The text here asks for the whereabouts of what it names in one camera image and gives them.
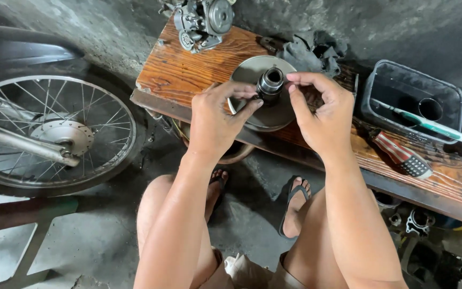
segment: person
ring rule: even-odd
[[[407,288],[352,151],[352,94],[322,74],[286,77],[302,135],[324,162],[325,187],[311,194],[307,181],[294,180],[280,232],[298,238],[281,255],[276,272],[243,255],[224,262],[210,245],[206,223],[228,179],[227,172],[212,172],[213,167],[263,104],[250,100],[236,115],[227,114],[227,98],[250,99],[256,93],[253,85],[226,82],[193,97],[190,145],[176,176],[160,176],[145,190],[137,217],[140,261],[134,289]],[[324,105],[315,113],[299,90],[307,85],[322,93]]]

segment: wheel hub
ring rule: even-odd
[[[72,155],[83,155],[94,143],[94,134],[86,125],[73,120],[52,120],[37,126],[31,137],[65,146]]]

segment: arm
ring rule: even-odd
[[[297,123],[325,166],[333,253],[350,288],[406,288],[393,241],[351,148],[354,97],[322,74],[294,73],[289,91]],[[314,85],[325,104],[315,114],[297,85]]]
[[[248,102],[236,115],[228,115],[223,105],[228,97],[254,94],[253,85],[226,82],[192,99],[190,145],[145,240],[133,288],[189,288],[201,246],[211,171],[263,101]]]

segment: khaki shorts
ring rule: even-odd
[[[213,248],[219,266],[215,273],[199,289],[306,289],[295,277],[283,268],[286,253],[281,254],[276,272],[261,267],[238,254],[223,260],[222,253]]]

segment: toothbrush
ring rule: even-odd
[[[387,108],[387,109],[389,109],[391,111],[394,111],[395,113],[398,113],[398,114],[402,115],[403,118],[406,118],[406,119],[418,124],[419,126],[422,126],[424,128],[428,128],[428,129],[432,130],[433,132],[448,136],[448,137],[450,137],[452,139],[456,139],[456,140],[462,142],[462,132],[459,132],[459,131],[454,130],[454,129],[449,128],[449,127],[446,127],[446,126],[444,126],[442,124],[439,124],[437,122],[430,121],[430,120],[428,120],[428,119],[426,119],[424,117],[412,114],[410,112],[403,111],[403,110],[401,110],[399,108],[394,108],[391,105],[387,105],[387,104],[385,104],[383,102],[378,101],[377,99],[371,98],[370,100],[377,102],[383,108]]]

